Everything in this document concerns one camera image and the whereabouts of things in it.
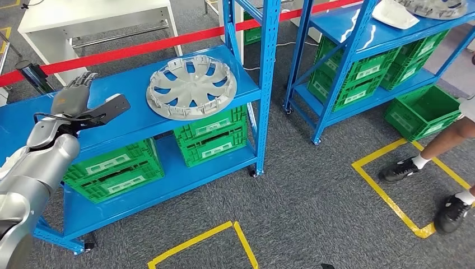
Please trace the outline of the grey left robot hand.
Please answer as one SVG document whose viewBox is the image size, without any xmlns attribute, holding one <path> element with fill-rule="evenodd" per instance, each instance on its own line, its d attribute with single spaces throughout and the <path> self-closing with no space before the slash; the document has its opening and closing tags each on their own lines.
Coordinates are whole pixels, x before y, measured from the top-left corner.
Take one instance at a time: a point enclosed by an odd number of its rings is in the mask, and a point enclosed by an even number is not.
<svg viewBox="0 0 475 269">
<path fill-rule="evenodd" d="M 54 115 L 64 114 L 71 117 L 77 117 L 85 112 L 90 97 L 90 86 L 97 75 L 96 72 L 86 71 L 72 79 L 54 96 L 50 112 Z"/>
</svg>

